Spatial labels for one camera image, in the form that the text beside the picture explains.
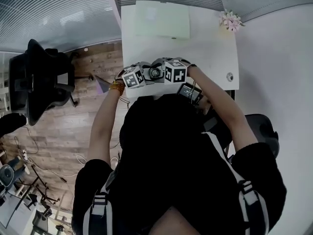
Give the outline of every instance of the black shirt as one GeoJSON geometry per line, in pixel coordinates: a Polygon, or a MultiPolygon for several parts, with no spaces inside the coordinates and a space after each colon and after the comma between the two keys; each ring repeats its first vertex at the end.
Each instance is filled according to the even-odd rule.
{"type": "MultiPolygon", "coordinates": [[[[130,108],[109,193],[114,234],[148,234],[171,206],[200,234],[244,234],[237,182],[201,131],[194,108],[176,97],[139,100],[130,108]]],[[[264,197],[271,229],[283,210],[286,188],[269,147],[256,143],[241,149],[232,166],[264,197]]],[[[91,160],[78,173],[72,217],[76,235],[82,234],[84,214],[111,172],[106,162],[91,160]]]]}

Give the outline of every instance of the desk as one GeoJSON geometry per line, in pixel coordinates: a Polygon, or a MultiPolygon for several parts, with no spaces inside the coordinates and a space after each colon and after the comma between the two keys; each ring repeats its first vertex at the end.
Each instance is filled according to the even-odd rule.
{"type": "MultiPolygon", "coordinates": [[[[189,6],[190,39],[136,36],[135,5],[122,6],[122,44],[124,67],[159,57],[182,57],[197,64],[201,70],[224,90],[239,89],[238,58],[235,35],[219,27],[219,12],[189,6]],[[231,82],[227,74],[233,74],[231,82]]],[[[130,102],[139,96],[174,94],[179,85],[155,83],[127,89],[130,102]]]]}

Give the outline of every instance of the bracelet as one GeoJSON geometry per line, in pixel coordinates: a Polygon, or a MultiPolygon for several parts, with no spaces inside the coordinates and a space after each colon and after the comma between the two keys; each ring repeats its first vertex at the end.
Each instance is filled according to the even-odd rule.
{"type": "Polygon", "coordinates": [[[110,84],[110,88],[109,90],[119,90],[119,92],[121,93],[121,95],[123,94],[124,92],[124,89],[125,89],[125,85],[124,84],[120,84],[116,81],[113,81],[111,84],[110,84]]]}

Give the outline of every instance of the wooden floor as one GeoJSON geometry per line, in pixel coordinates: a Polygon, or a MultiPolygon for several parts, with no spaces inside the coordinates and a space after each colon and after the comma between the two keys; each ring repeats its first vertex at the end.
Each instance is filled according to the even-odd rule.
{"type": "MultiPolygon", "coordinates": [[[[120,41],[95,45],[89,47],[87,52],[83,49],[78,52],[80,56],[73,61],[76,76],[91,73],[112,82],[115,73],[123,68],[122,43],[120,41]]],[[[76,80],[73,97],[79,100],[76,108],[68,102],[63,107],[46,111],[35,126],[27,125],[31,136],[39,146],[39,152],[29,155],[29,157],[39,167],[67,176],[78,173],[83,167],[77,161],[76,155],[83,157],[87,155],[91,126],[105,96],[97,94],[95,81],[79,79],[76,80]]],[[[119,101],[111,146],[115,146],[119,142],[119,130],[124,122],[126,112],[126,103],[119,101]]],[[[7,150],[8,159],[12,159],[18,154],[15,136],[18,138],[21,148],[25,148],[28,153],[36,152],[37,147],[28,135],[27,129],[20,128],[1,139],[7,150]]],[[[116,157],[118,152],[121,152],[119,145],[111,149],[111,157],[116,157]]],[[[35,174],[30,166],[29,169],[31,174],[24,177],[26,182],[35,179],[35,174]]],[[[70,210],[76,176],[64,177],[67,180],[66,185],[53,173],[41,171],[38,168],[36,170],[48,183],[49,196],[57,199],[66,192],[62,207],[70,210]]]]}

